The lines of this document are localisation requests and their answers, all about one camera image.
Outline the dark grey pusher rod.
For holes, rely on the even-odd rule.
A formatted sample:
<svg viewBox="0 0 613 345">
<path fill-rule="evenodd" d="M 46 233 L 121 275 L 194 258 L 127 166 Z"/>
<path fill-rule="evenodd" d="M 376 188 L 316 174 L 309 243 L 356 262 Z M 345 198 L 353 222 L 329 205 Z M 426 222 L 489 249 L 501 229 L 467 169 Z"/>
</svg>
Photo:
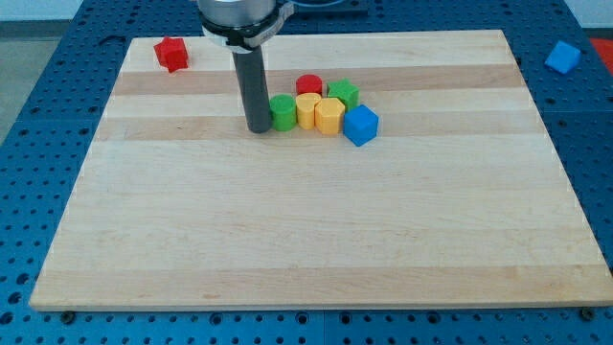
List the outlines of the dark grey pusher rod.
<svg viewBox="0 0 613 345">
<path fill-rule="evenodd" d="M 247 54 L 233 53 L 233 60 L 248 129 L 265 133 L 272 127 L 272 115 L 261 47 Z"/>
</svg>

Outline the black clamp ring mount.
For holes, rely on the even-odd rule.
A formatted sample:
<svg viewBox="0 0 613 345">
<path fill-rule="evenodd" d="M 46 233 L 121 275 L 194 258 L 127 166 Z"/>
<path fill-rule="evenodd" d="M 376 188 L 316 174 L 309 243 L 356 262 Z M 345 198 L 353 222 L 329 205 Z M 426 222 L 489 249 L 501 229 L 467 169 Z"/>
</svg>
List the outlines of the black clamp ring mount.
<svg viewBox="0 0 613 345">
<path fill-rule="evenodd" d="M 284 1 L 199 1 L 203 34 L 233 53 L 249 53 L 276 35 L 294 13 Z"/>
</svg>

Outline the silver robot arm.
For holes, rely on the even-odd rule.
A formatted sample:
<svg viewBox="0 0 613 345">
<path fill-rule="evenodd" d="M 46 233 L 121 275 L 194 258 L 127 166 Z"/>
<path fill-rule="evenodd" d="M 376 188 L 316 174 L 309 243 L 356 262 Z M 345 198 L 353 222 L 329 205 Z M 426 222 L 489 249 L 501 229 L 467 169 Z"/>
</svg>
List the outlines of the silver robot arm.
<svg viewBox="0 0 613 345">
<path fill-rule="evenodd" d="M 233 55 L 248 129 L 272 127 L 261 46 L 276 35 L 295 5 L 277 0 L 198 0 L 202 31 Z"/>
</svg>

